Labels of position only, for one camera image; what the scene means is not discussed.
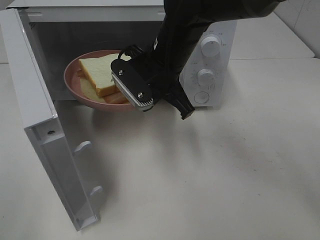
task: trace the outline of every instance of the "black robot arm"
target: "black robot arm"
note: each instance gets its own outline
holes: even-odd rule
[[[179,75],[202,34],[215,22],[269,15],[285,0],[164,0],[165,19],[152,47],[129,46],[112,62],[112,76],[128,100],[141,111],[160,99],[175,106],[182,119],[194,111]]]

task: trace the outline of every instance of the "microwave door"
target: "microwave door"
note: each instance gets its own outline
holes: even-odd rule
[[[75,228],[80,230],[99,219],[96,196],[99,185],[90,186],[77,167],[77,155],[91,143],[75,149],[69,143],[37,64],[23,11],[0,11],[0,26],[24,130],[59,195]]]

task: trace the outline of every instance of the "microwave control panel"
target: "microwave control panel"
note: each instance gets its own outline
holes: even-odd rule
[[[194,107],[219,107],[236,26],[236,20],[211,24],[186,63],[180,83]]]

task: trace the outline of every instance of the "pink plate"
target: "pink plate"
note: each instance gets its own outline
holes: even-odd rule
[[[111,104],[102,103],[88,99],[81,90],[80,78],[77,76],[77,71],[81,70],[79,66],[79,59],[89,59],[89,58],[100,58],[109,54],[118,54],[119,50],[100,50],[90,53],[86,53],[82,56],[77,57],[66,67],[64,71],[64,83],[70,90],[71,94],[80,103],[104,112],[124,112],[131,111],[135,109],[131,103],[125,104]]]

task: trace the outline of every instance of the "white microwave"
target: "white microwave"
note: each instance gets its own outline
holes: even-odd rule
[[[91,142],[71,149],[54,105],[73,99],[65,67],[96,50],[147,47],[164,16],[163,0],[16,0],[0,11],[24,130],[77,231],[99,220],[105,194],[77,161]],[[236,24],[212,24],[180,76],[195,107],[219,106]]]

